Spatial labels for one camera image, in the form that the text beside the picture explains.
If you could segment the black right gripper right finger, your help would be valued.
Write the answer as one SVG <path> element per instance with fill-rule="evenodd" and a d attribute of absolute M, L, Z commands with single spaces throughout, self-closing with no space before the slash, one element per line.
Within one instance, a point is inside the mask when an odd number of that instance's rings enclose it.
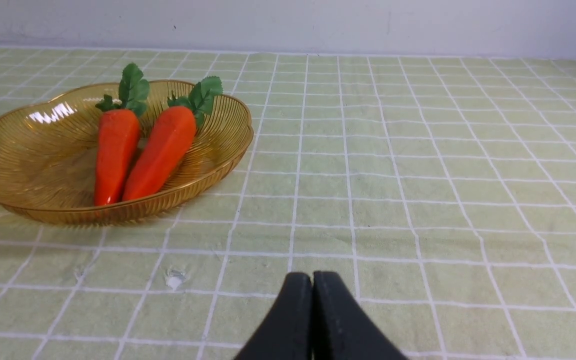
<path fill-rule="evenodd" d="M 315 360 L 406 360 L 362 310 L 338 273 L 315 271 L 313 280 Z"/>

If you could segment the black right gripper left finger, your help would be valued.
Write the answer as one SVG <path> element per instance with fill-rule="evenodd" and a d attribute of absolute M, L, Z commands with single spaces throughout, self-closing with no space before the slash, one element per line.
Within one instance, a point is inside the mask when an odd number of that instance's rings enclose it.
<path fill-rule="evenodd" d="M 310 360 L 313 283 L 304 272 L 286 274 L 270 310 L 236 360 Z"/>

